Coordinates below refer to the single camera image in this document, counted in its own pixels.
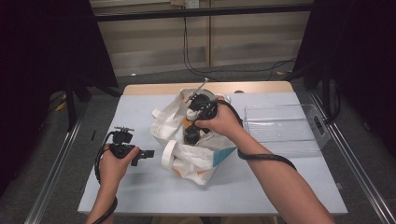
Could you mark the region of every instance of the black strap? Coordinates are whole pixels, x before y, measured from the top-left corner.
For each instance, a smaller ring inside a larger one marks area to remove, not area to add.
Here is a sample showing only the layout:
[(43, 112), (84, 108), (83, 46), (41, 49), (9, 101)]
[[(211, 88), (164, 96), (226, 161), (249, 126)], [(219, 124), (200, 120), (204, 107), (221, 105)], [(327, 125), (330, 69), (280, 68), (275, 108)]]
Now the black strap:
[(113, 212), (116, 210), (117, 208), (117, 204), (119, 203), (119, 201), (117, 200), (117, 197), (114, 198), (113, 204), (111, 204), (111, 207), (107, 210), (107, 212), (105, 212), (104, 215), (102, 215), (101, 217), (99, 217), (96, 221), (94, 221), (92, 224), (99, 224), (102, 223), (103, 221), (105, 221), (111, 214), (113, 214)]
[(289, 161), (288, 159), (275, 155), (275, 154), (253, 154), (253, 155), (246, 155), (238, 148), (238, 156), (242, 160), (245, 161), (282, 161), (285, 162), (287, 165), (291, 166), (294, 170), (297, 170), (294, 164)]
[(211, 101), (211, 102), (217, 103), (217, 104), (221, 104), (221, 105), (227, 105), (228, 108), (230, 108), (231, 111), (233, 111), (233, 114), (235, 115), (235, 117), (236, 117), (236, 119), (238, 120), (239, 124), (240, 124), (242, 127), (244, 126), (243, 123), (242, 123), (243, 120), (239, 117), (238, 112), (236, 112), (236, 110), (233, 108), (233, 106), (230, 105), (228, 102), (223, 101), (223, 100), (213, 100), (213, 101)]

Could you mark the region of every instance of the finger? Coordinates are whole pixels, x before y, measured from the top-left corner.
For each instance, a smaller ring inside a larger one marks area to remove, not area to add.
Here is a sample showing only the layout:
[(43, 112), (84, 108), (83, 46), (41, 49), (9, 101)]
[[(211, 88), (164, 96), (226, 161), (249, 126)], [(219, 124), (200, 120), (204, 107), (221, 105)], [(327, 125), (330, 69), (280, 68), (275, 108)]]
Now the finger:
[(124, 159), (131, 161), (134, 159), (134, 157), (137, 155), (137, 153), (139, 153), (140, 147), (134, 147), (132, 148), (132, 150), (128, 153), (128, 155), (126, 155), (126, 157)]

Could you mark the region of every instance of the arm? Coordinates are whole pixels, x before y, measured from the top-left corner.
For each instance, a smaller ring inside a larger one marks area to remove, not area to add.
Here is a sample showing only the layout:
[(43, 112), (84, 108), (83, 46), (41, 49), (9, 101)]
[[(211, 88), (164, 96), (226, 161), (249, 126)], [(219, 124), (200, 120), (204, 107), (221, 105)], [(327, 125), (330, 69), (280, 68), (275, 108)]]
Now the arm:
[[(121, 179), (124, 177), (131, 160), (139, 152), (139, 147), (134, 147), (122, 160), (117, 159), (109, 150), (105, 151), (100, 161), (101, 186), (96, 196), (93, 208), (87, 217), (86, 223), (93, 223), (101, 217), (113, 204)], [(111, 215), (103, 223), (113, 223)]]
[[(195, 124), (227, 136), (244, 154), (272, 154), (257, 142), (236, 120), (226, 105), (219, 105), (211, 120)], [(290, 166), (279, 161), (247, 161), (268, 199), (287, 223), (333, 223), (332, 216), (314, 191)]]

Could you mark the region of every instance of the forearm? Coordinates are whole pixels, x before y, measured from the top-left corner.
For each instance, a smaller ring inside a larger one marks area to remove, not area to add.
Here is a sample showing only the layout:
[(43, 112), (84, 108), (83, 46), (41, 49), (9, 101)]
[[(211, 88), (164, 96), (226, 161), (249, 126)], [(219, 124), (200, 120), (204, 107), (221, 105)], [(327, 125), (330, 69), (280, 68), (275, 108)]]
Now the forearm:
[[(244, 130), (230, 139), (247, 155), (272, 154)], [(332, 217), (305, 180), (280, 161), (248, 161), (268, 199), (288, 223), (332, 223)]]
[[(96, 201), (93, 208), (88, 215), (86, 223), (93, 223), (99, 217), (104, 215), (114, 202), (116, 197), (118, 185), (101, 186), (98, 190)], [(113, 216), (111, 215), (102, 223), (113, 223)]]

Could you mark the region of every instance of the black cable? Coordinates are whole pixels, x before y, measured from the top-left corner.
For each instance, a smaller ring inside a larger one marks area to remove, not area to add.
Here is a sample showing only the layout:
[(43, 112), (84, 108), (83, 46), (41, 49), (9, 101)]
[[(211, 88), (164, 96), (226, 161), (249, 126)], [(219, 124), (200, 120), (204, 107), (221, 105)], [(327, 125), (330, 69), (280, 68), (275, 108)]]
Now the black cable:
[(246, 155), (238, 148), (238, 156), (242, 160), (245, 161), (282, 161), (287, 165), (291, 166), (294, 170), (297, 170), (294, 164), (289, 161), (288, 159), (276, 155), (276, 154), (253, 154), (253, 155)]
[(96, 221), (94, 221), (92, 224), (99, 224), (99, 223), (102, 223), (103, 221), (105, 221), (108, 217), (111, 216), (111, 214), (113, 214), (113, 212), (116, 210), (118, 204), (119, 204), (119, 201), (117, 200), (117, 197), (115, 197), (113, 204), (111, 204), (111, 207), (107, 210), (107, 212), (105, 212), (104, 215), (102, 215), (101, 217), (96, 219)]
[(99, 162), (102, 159), (103, 153), (105, 153), (105, 145), (106, 145), (107, 139), (110, 137), (111, 134), (114, 134), (114, 132), (110, 132), (107, 134), (107, 136), (106, 136), (105, 140), (103, 141), (103, 144), (102, 144), (101, 148), (99, 149), (98, 154), (96, 155), (96, 158), (95, 158), (94, 170), (95, 170), (96, 179), (98, 180), (99, 184), (100, 184)]
[(199, 77), (207, 77), (209, 79), (215, 80), (217, 82), (220, 82), (220, 80), (215, 79), (213, 77), (209, 77), (209, 76), (205, 76), (202, 74), (199, 74), (200, 71), (196, 70), (195, 68), (192, 67), (191, 63), (190, 63), (190, 58), (189, 58), (189, 39), (187, 38), (187, 23), (186, 23), (186, 18), (184, 17), (184, 38), (183, 38), (183, 60), (184, 60), (184, 65), (186, 66), (187, 69), (189, 69), (189, 71), (196, 76)]
[(335, 84), (335, 91), (332, 97), (332, 104), (333, 104), (333, 112), (330, 109), (330, 114), (327, 118), (323, 119), (324, 124), (328, 124), (334, 121), (341, 112), (341, 96), (340, 96), (340, 88), (337, 84)]
[[(243, 122), (242, 122), (241, 118), (239, 117), (238, 113), (233, 108), (233, 106), (230, 105), (229, 103), (227, 103), (227, 102), (225, 102), (223, 100), (213, 100), (213, 101), (207, 101), (207, 102), (199, 102), (197, 104), (199, 104), (199, 105), (207, 105), (207, 104), (210, 104), (210, 103), (227, 105), (233, 111), (233, 114), (235, 115), (235, 117), (238, 120), (239, 124), (243, 127)], [(288, 159), (286, 159), (286, 158), (284, 158), (282, 156), (276, 155), (276, 154), (246, 155), (238, 148), (238, 156), (239, 156), (239, 158), (241, 158), (242, 160), (245, 160), (245, 161), (282, 161), (282, 162), (286, 163), (287, 165), (289, 165), (294, 170), (297, 170), (296, 167), (294, 166), (294, 164), (291, 161), (289, 161)]]
[(203, 74), (211, 74), (211, 73), (219, 73), (219, 72), (247, 72), (247, 73), (257, 73), (257, 72), (266, 72), (266, 71), (271, 71), (270, 76), (267, 78), (267, 81), (272, 77), (273, 71), (275, 68), (278, 68), (279, 66), (282, 66), (285, 63), (290, 63), (290, 62), (294, 62), (295, 58), (286, 60), (286, 61), (280, 61), (275, 63), (271, 68), (265, 68), (265, 69), (258, 69), (258, 70), (235, 70), (235, 69), (220, 69), (220, 70), (210, 70), (210, 71), (202, 71), (202, 70), (198, 70), (194, 67), (192, 67), (191, 63), (190, 63), (190, 57), (189, 57), (189, 39), (188, 39), (188, 35), (187, 35), (187, 22), (186, 22), (186, 18), (184, 18), (184, 41), (183, 41), (183, 58), (184, 58), (184, 64), (187, 67), (187, 69), (189, 69), (190, 72), (192, 72), (194, 75), (196, 76), (200, 76), (200, 77), (207, 77), (210, 79), (213, 79), (215, 81), (219, 81), (213, 77), (208, 77), (206, 75)]
[[(102, 144), (101, 148), (99, 149), (98, 154), (96, 155), (96, 158), (95, 158), (94, 171), (95, 171), (96, 179), (98, 180), (99, 184), (100, 184), (99, 162), (100, 162), (103, 154), (105, 153), (105, 151), (108, 150), (108, 149), (105, 149), (105, 145), (106, 145), (106, 142), (111, 134), (114, 134), (114, 132), (110, 132), (107, 134), (107, 136), (106, 136), (105, 140), (103, 141), (103, 144)], [(99, 223), (102, 223), (103, 221), (105, 221), (111, 214), (113, 214), (113, 212), (117, 208), (117, 205), (118, 205), (118, 200), (117, 200), (117, 197), (115, 197), (113, 204), (111, 204), (110, 208), (101, 217), (99, 217), (96, 221), (94, 221), (93, 224), (99, 224)]]
[(270, 76), (269, 76), (265, 81), (269, 81), (269, 80), (271, 79), (271, 77), (272, 77), (272, 75), (273, 75), (273, 73), (274, 73), (274, 68), (278, 68), (278, 67), (282, 66), (282, 65), (285, 64), (285, 63), (292, 63), (292, 62), (295, 62), (295, 59), (296, 59), (296, 58), (292, 58), (292, 59), (289, 59), (289, 60), (286, 60), (286, 61), (280, 61), (280, 62), (274, 63), (274, 65), (271, 67)]

